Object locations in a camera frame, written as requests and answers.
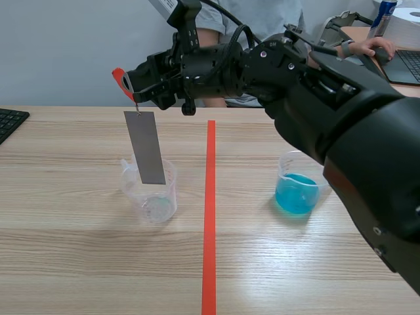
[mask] blue liquid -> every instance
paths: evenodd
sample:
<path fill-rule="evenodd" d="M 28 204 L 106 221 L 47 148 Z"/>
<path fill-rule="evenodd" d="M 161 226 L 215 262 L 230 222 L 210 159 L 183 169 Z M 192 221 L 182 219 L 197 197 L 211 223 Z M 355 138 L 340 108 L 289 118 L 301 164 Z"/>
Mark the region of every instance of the blue liquid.
<path fill-rule="evenodd" d="M 317 186 L 305 186 L 304 184 L 316 185 L 316 183 L 312 179 L 299 174 L 286 174 L 284 177 L 294 180 L 279 179 L 276 187 L 277 203 L 290 213 L 304 214 L 310 212 L 320 199 L 320 190 Z"/>

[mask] gray shirt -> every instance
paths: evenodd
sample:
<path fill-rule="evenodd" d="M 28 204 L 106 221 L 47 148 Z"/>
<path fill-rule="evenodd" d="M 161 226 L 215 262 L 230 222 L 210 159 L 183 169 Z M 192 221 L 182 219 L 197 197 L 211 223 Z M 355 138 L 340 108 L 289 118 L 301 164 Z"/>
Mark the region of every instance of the gray shirt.
<path fill-rule="evenodd" d="M 304 27 L 300 0 L 212 0 L 231 12 L 242 23 L 247 24 L 261 40 L 271 35 L 284 32 L 284 24 Z M 203 4 L 196 19 L 197 28 L 215 30 L 220 33 L 219 42 L 229 42 L 238 27 L 215 9 Z M 244 34 L 239 42 L 247 48 Z M 240 98 L 227 98 L 231 106 L 260 106 L 255 97 L 243 95 Z"/>

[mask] plastic beaker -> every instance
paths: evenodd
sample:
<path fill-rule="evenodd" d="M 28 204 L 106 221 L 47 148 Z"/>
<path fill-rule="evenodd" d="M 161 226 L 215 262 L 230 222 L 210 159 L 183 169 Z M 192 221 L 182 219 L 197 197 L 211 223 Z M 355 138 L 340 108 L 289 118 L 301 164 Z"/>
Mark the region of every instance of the plastic beaker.
<path fill-rule="evenodd" d="M 134 154 L 131 163 L 121 160 L 123 174 L 121 191 L 128 196 L 136 214 L 150 223 L 169 220 L 177 210 L 177 169 L 166 160 L 162 160 L 165 171 L 165 185 L 143 184 Z"/>
<path fill-rule="evenodd" d="M 324 168 L 301 151 L 292 151 L 280 158 L 276 201 L 295 214 L 311 212 L 328 187 Z"/>

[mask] metal strip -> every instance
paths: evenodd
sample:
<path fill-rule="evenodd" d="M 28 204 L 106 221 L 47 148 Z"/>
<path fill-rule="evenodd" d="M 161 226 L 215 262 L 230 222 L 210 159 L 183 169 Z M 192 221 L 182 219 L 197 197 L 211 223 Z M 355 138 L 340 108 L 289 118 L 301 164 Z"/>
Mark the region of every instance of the metal strip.
<path fill-rule="evenodd" d="M 143 184 L 165 184 L 158 130 L 153 112 L 124 112 Z"/>

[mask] person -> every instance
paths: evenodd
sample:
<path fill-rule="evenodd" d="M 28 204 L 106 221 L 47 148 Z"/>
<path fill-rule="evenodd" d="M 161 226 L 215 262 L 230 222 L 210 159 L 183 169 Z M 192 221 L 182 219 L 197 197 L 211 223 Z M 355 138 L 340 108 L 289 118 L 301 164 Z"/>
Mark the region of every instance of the person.
<path fill-rule="evenodd" d="M 212 0 L 232 13 L 242 23 L 247 24 L 259 39 L 283 33 L 285 24 L 298 25 L 305 29 L 303 8 L 300 0 Z M 238 27 L 214 8 L 203 4 L 196 18 L 198 38 L 201 47 L 228 43 Z M 239 39 L 243 48 L 247 48 L 244 34 Z M 382 37 L 368 39 L 362 43 L 348 45 L 350 54 L 374 56 L 375 47 L 383 47 L 393 58 L 394 44 Z M 340 57 L 347 57 L 343 48 L 336 47 Z M 243 95 L 239 98 L 212 98 L 203 100 L 205 107 L 261 107 L 255 97 Z"/>

